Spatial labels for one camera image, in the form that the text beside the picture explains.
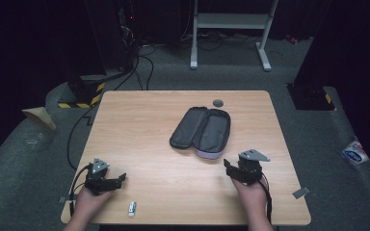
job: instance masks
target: white stand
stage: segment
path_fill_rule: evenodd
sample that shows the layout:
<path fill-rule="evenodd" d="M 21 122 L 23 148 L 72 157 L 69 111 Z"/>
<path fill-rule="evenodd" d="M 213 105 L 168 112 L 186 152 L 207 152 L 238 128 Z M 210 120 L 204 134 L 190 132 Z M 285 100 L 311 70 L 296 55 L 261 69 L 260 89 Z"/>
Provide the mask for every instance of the white stand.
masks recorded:
<path fill-rule="evenodd" d="M 256 43 L 256 47 L 264 70 L 272 70 L 266 52 L 264 51 L 264 45 L 266 44 L 267 36 L 269 36 L 277 5 L 278 0 L 273 0 L 270 12 L 264 14 L 198 13 L 198 0 L 195 0 L 191 69 L 198 68 L 198 28 L 227 28 L 263 30 L 261 41 Z"/>

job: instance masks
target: gray eyeglass case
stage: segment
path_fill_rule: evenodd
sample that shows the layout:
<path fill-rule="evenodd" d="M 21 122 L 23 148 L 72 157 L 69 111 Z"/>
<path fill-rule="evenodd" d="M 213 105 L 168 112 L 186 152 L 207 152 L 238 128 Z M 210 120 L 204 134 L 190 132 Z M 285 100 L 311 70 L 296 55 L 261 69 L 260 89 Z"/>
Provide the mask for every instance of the gray eyeglass case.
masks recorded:
<path fill-rule="evenodd" d="M 170 145 L 178 149 L 193 146 L 197 155 L 218 159 L 230 135 L 230 116 L 227 112 L 206 107 L 190 108 L 170 138 Z"/>

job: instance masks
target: blue label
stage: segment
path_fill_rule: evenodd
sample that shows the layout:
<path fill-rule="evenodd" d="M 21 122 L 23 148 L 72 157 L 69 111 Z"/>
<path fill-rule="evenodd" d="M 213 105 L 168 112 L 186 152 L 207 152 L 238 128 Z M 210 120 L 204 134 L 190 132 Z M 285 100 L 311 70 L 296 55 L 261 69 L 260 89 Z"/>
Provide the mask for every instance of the blue label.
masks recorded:
<path fill-rule="evenodd" d="M 344 154 L 347 155 L 351 160 L 355 162 L 362 161 L 362 158 L 354 151 L 344 151 Z"/>

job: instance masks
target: table surface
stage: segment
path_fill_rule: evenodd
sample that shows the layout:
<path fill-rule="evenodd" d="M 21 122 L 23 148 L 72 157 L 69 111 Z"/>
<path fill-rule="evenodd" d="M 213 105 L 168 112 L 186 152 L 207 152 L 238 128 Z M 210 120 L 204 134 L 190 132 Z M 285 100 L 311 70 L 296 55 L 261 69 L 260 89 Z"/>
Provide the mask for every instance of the table surface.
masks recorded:
<path fill-rule="evenodd" d="M 220 108 L 231 117 L 230 136 L 216 160 L 194 148 L 170 146 L 169 139 L 192 107 Z M 247 224 L 237 192 L 225 174 L 224 159 L 237 166 L 238 154 L 256 149 L 273 199 L 273 225 L 306 225 L 311 217 L 270 95 L 262 90 L 153 90 L 104 93 L 78 169 L 94 157 L 110 164 L 107 178 L 127 178 L 122 189 L 92 220 L 102 224 Z M 77 185 L 84 182 L 82 174 Z M 128 216 L 131 201 L 136 215 Z M 68 203 L 62 221 L 69 221 Z"/>

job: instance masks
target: usb drive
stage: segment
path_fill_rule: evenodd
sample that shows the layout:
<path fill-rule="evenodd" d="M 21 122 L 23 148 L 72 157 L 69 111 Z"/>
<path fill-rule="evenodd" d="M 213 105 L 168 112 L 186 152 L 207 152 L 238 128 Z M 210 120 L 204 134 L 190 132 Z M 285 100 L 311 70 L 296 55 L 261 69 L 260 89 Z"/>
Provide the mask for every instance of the usb drive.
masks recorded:
<path fill-rule="evenodd" d="M 135 216 L 135 209 L 137 207 L 137 203 L 135 201 L 130 202 L 130 207 L 128 208 L 128 216 L 133 218 Z"/>

